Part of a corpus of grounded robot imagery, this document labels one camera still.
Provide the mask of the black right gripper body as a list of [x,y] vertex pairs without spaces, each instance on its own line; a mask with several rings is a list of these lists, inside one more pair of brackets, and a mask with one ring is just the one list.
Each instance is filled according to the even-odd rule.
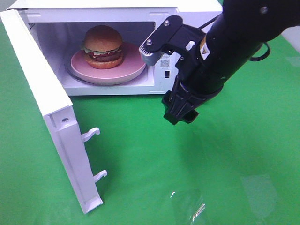
[[234,33],[223,14],[209,20],[207,33],[183,23],[179,16],[167,18],[167,50],[177,52],[178,74],[167,94],[169,101],[192,95],[208,99],[217,95],[224,83],[260,48],[260,42]]

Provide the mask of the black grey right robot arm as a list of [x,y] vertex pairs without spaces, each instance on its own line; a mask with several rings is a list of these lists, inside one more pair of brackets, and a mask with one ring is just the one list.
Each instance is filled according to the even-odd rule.
[[207,22],[208,32],[184,24],[180,16],[167,17],[139,48],[149,66],[163,54],[180,55],[173,88],[162,99],[165,119],[193,122],[197,107],[247,61],[262,60],[255,56],[262,45],[299,23],[297,0],[225,0],[222,13]]

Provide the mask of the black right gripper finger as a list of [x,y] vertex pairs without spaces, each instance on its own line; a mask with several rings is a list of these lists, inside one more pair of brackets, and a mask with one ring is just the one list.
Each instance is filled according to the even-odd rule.
[[164,118],[173,125],[179,121],[191,123],[199,115],[195,110],[199,106],[199,97],[184,87],[178,75],[172,90],[168,90],[163,96],[162,103],[165,106]]
[[183,19],[180,16],[169,16],[140,45],[141,58],[148,66],[154,66],[157,63],[164,54],[165,45],[182,24]]

